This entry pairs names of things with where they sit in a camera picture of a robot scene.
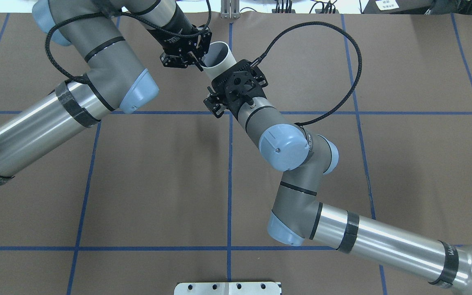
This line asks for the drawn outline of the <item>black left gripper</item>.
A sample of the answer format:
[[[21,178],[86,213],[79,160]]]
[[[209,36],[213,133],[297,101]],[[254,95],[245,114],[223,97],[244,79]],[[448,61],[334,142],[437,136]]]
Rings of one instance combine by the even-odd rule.
[[[163,48],[160,60],[164,67],[187,68],[196,66],[199,71],[204,71],[203,58],[209,50],[212,32],[206,25],[200,28],[192,25],[191,34],[195,35],[196,33],[199,35],[185,38],[161,30],[154,30],[154,38]]]

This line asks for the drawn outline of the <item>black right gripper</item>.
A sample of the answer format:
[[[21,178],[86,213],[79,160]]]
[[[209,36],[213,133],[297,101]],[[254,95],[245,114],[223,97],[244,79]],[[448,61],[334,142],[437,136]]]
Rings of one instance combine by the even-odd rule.
[[[229,109],[237,119],[244,104],[254,104],[255,97],[264,97],[263,88],[268,85],[264,73],[259,67],[251,67],[251,62],[242,59],[213,79],[208,86],[210,95],[204,99],[206,108],[216,117]]]

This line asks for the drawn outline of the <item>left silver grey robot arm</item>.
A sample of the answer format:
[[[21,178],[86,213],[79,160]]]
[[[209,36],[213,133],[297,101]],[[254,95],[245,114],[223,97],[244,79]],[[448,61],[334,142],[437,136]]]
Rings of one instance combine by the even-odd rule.
[[[163,49],[166,67],[201,68],[212,33],[194,25],[174,0],[40,0],[32,16],[45,54],[64,80],[0,126],[0,187],[50,151],[115,110],[133,113],[159,94],[148,69],[114,22],[127,17]]]

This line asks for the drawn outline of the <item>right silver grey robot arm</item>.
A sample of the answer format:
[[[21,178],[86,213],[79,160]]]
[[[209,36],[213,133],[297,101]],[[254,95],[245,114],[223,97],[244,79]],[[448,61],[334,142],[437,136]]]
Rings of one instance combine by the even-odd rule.
[[[202,199],[202,237],[226,250],[183,255],[152,294],[178,282],[273,280],[289,295],[449,295],[393,267],[306,241],[287,247],[266,232],[280,179],[237,123],[202,117],[218,152],[203,172],[221,181]],[[472,54],[396,68],[366,61],[345,109],[311,128],[339,149],[318,200],[424,235],[472,245]]]

